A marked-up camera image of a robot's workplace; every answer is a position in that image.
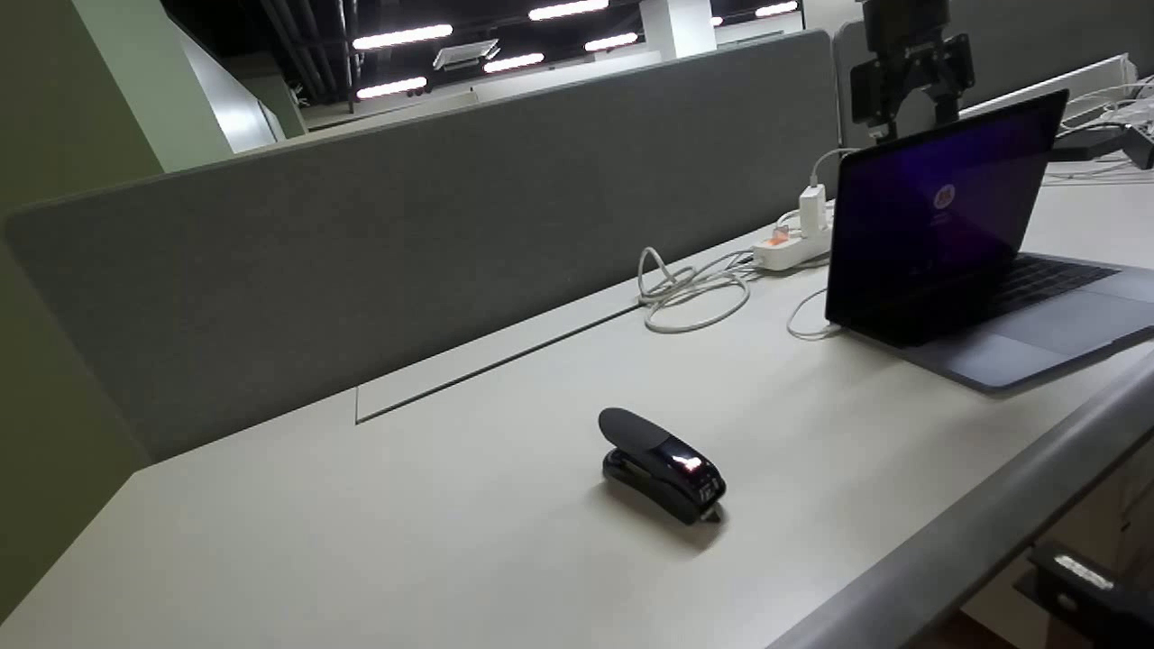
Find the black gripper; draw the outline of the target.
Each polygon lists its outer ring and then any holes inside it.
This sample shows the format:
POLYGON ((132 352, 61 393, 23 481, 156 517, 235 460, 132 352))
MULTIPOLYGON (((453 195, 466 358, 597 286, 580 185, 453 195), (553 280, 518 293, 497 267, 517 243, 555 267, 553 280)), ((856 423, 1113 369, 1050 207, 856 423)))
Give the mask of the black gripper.
POLYGON ((934 102, 934 124, 960 120, 975 85, 975 49, 963 34, 947 35, 947 0, 861 0, 868 61, 850 70, 850 120, 875 143, 898 137, 898 111, 913 89, 934 102))

